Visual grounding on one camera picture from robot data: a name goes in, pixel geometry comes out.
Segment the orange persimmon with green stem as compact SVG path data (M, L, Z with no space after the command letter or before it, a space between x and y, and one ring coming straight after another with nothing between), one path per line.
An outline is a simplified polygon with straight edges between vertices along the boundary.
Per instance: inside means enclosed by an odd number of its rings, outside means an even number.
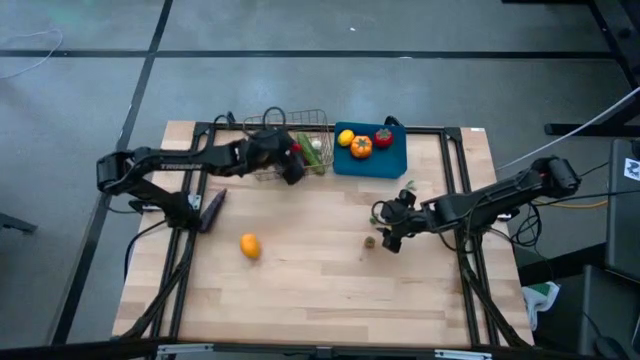
M350 144L351 156L356 159L366 159L373 152L372 140L365 135L355 136Z

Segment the black stand leg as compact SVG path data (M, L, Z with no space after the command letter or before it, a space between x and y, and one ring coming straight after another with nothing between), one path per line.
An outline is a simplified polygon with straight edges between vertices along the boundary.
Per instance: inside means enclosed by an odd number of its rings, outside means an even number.
M509 5L584 5L605 41L605 51L532 52L532 59L612 60L631 93L608 114L584 124L547 123L549 136L640 137L640 1L633 0L501 0Z

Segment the green and white bag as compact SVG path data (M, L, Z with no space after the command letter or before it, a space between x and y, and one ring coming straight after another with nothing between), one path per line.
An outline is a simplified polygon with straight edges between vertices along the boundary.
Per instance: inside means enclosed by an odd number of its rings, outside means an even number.
M552 308L559 294L560 286L548 281L522 288L526 312L532 331L538 326L538 314Z

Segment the black cabinet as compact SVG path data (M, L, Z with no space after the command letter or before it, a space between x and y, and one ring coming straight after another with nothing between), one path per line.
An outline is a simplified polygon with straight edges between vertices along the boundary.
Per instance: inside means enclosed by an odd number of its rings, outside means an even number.
M640 161L630 140L616 139L609 160L606 266L640 282L640 181L624 176L626 158Z

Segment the long purple vegetable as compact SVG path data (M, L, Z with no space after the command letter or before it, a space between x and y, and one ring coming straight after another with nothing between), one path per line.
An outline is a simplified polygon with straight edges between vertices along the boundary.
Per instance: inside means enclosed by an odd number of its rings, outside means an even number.
M214 220L216 219L224 203L226 194L226 188L223 188L221 191L219 191L209 203L204 212L201 214L200 225L198 227L199 233L207 233L212 228Z

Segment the black case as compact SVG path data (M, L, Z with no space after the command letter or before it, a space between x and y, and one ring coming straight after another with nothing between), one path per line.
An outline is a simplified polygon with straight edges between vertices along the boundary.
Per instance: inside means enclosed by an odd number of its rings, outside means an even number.
M583 275L578 353L596 355L596 340L608 337L630 360L640 360L640 350L633 345L640 320L640 283L593 266L586 266Z

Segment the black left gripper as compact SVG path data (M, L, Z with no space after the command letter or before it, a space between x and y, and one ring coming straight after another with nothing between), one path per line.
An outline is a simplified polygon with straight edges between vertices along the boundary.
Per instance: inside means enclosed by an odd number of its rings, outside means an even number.
M269 166L282 171L287 184L296 184L305 175L304 157L291 152L294 140L285 130L267 129L247 136L247 171L255 172Z

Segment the orange yellow mango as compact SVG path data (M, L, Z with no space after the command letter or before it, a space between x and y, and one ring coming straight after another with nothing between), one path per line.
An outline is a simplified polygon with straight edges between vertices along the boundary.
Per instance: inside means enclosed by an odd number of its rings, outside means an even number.
M261 243L257 239L257 236L252 233L246 233L241 236L240 250L242 254L249 259L256 260L261 256L262 248Z

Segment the dark furniture foot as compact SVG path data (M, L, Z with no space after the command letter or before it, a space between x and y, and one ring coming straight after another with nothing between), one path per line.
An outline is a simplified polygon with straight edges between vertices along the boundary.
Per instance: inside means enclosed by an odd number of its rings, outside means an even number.
M23 233L32 234L36 231L37 226L0 212L0 229L14 229Z

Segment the black computer mouse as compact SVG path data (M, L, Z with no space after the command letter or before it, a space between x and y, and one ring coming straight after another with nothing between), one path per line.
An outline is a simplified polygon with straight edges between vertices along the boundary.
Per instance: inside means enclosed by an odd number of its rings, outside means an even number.
M625 360L626 353L621 345L613 338L607 336L599 336L594 340L593 347L595 352L607 359Z

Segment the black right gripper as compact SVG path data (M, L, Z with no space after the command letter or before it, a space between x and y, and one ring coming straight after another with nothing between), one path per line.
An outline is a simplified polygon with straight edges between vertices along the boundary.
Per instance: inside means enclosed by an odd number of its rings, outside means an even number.
M387 201L382 207L382 219L390 227L390 233L383 234L382 246L392 253L400 252L402 237L413 237L416 233L426 232L431 226L431 220L424 211L411 207L416 201L414 193L402 189L398 201Z

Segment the green cucumber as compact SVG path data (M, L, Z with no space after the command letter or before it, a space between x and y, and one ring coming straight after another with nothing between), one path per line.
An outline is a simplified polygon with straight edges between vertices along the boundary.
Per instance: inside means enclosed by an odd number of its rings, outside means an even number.
M304 133L297 134L297 141L302 148L303 155L308 162L308 168L316 175L325 174L325 165L312 146L310 138Z

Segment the black aluminium table frame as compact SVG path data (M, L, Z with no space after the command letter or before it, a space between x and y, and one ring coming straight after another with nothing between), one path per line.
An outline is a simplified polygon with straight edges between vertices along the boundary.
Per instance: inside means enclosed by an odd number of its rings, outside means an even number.
M461 279L454 234L420 234L397 254L364 247L376 233L371 205L410 180L423 200L494 180L481 130L414 128L407 149L407 171L394 180L328 172L294 186L254 175L194 182L206 198L227 189L216 223L190 239L162 226L156 214L143 218L114 333L133 327L189 244L185 278L148 336L213 343L218 351L320 356L503 344ZM240 250L246 233L261 243L256 260Z

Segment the long silver frame bracket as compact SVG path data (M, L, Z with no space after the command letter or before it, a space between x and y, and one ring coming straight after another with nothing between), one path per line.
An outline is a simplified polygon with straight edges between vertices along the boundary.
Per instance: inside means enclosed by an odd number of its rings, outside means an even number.
M435 349L434 357L443 360L493 360L491 353L449 349Z
M188 344L166 344L157 347L158 356L173 356L180 354L213 352L213 343L188 343Z

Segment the blue plastic bin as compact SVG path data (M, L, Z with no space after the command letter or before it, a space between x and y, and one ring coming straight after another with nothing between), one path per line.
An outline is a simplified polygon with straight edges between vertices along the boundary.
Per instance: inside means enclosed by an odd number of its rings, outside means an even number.
M373 145L372 154L358 159L351 154L348 146L338 144L338 136L344 130L351 130L357 136L367 136L374 140L379 130L389 130L391 144L387 148ZM334 127L333 170L339 175L364 176L396 179L407 170L407 133L400 123L367 124L338 122Z

